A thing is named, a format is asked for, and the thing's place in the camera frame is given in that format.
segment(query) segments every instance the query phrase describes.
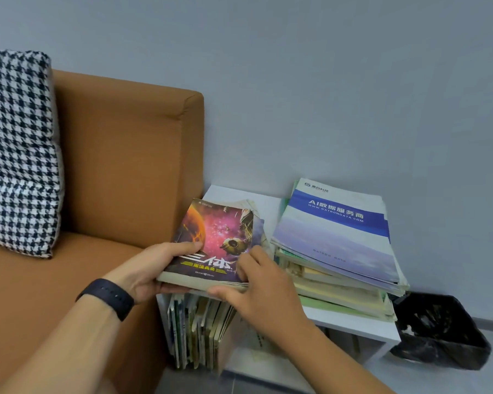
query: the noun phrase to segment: floor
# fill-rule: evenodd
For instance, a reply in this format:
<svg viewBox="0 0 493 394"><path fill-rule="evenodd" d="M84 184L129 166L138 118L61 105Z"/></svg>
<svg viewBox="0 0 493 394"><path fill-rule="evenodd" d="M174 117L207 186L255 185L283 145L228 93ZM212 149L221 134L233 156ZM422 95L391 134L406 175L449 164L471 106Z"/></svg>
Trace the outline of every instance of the floor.
<svg viewBox="0 0 493 394"><path fill-rule="evenodd" d="M483 331L493 348L493 332ZM465 371L415 364L390 354L370 366L370 371L398 394L493 394L493 350L481 371ZM164 371L156 394L278 394L296 393L281 387L223 373L203 370Z"/></svg>

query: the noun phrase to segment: spaceship illustration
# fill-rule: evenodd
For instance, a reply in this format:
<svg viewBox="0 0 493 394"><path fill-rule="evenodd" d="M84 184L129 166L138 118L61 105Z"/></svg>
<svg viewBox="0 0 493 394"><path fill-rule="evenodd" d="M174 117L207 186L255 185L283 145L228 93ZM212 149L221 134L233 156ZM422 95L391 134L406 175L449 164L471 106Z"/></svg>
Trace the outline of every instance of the spaceship illustration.
<svg viewBox="0 0 493 394"><path fill-rule="evenodd" d="M248 248L248 242L240 238L227 238L219 247L228 254L239 256Z"/></svg>

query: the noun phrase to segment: trash can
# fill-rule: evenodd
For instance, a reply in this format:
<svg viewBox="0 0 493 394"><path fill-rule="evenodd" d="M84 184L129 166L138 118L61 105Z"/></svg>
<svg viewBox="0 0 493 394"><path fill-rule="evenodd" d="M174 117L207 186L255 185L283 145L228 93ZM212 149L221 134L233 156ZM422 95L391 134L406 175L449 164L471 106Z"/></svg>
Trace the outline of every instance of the trash can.
<svg viewBox="0 0 493 394"><path fill-rule="evenodd" d="M408 292L393 304L402 340L395 356L456 369L486 364L491 345L453 296Z"/></svg>

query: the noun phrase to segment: black wristband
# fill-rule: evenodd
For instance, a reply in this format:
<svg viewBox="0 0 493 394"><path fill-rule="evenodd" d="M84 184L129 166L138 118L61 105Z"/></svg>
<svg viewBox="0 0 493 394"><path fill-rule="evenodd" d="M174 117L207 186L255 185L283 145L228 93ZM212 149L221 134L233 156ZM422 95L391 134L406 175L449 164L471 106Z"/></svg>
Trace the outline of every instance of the black wristband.
<svg viewBox="0 0 493 394"><path fill-rule="evenodd" d="M133 297L127 291L107 279L95 279L80 292L77 300L85 294L100 298L113 308L121 321L125 320L134 305Z"/></svg>

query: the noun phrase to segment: houndstooth pillow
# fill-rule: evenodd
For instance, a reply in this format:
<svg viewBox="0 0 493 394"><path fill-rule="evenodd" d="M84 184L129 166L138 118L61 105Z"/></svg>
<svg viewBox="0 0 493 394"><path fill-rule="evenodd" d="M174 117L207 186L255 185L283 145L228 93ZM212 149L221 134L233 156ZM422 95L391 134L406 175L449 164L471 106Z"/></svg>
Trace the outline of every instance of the houndstooth pillow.
<svg viewBox="0 0 493 394"><path fill-rule="evenodd" d="M0 245L51 257L62 172L49 57L0 50Z"/></svg>

